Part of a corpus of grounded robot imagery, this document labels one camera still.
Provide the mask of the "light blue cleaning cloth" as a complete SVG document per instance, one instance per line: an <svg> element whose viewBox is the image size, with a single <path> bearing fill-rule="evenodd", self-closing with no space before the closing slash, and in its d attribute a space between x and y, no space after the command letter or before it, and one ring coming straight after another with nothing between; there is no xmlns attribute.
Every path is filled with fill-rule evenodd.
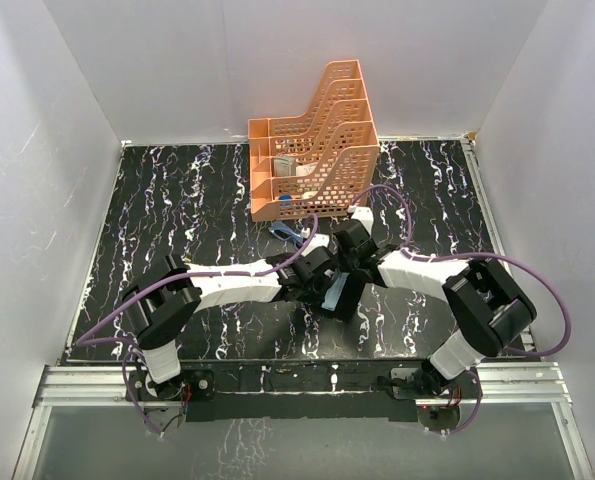
<svg viewBox="0 0 595 480"><path fill-rule="evenodd" d="M335 282L330 286L325 294L324 300L321 304L322 309L328 311L334 311L336 309L345 283L346 278L344 276L341 276L335 280Z"/></svg>

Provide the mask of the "black sunglasses case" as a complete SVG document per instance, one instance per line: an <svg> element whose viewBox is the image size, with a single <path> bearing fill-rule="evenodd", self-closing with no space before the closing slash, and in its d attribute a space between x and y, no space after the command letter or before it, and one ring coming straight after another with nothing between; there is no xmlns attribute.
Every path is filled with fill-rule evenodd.
<svg viewBox="0 0 595 480"><path fill-rule="evenodd" d="M358 275L351 273L340 273L336 279L341 276L346 278L346 283L336 309L334 311L322 309L321 303L319 310L321 314L327 318L333 318L340 321L349 321L355 315L366 282Z"/></svg>

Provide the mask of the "blue sunglasses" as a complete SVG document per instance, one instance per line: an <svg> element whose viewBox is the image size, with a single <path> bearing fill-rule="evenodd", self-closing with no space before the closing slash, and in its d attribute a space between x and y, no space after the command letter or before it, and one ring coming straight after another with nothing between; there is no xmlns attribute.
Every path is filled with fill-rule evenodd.
<svg viewBox="0 0 595 480"><path fill-rule="evenodd" d="M297 233L281 221L273 222L269 227L269 233L285 243L291 243L296 248L301 247L304 242L304 238L300 233Z"/></svg>

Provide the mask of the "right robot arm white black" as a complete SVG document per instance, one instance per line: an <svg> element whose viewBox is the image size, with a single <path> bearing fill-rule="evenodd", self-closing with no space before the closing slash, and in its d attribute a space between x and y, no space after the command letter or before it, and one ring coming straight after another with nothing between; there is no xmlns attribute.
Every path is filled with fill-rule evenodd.
<svg viewBox="0 0 595 480"><path fill-rule="evenodd" d="M534 304L496 258L420 260L403 249L378 247L365 226L347 220L333 230L339 273L322 308L340 320L353 317L364 288L401 288L449 306L458 330L406 379L392 385L443 397L459 375L495 357L537 317Z"/></svg>

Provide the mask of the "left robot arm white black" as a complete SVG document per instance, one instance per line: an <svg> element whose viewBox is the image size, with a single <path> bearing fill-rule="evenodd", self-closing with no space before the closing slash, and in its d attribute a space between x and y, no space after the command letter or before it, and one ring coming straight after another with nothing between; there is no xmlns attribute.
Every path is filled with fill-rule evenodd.
<svg viewBox="0 0 595 480"><path fill-rule="evenodd" d="M282 253L249 264L191 265L167 255L120 293L146 373L142 388L172 399L183 387L175 340L196 312L245 303L321 304L334 283L338 262L323 246L307 254Z"/></svg>

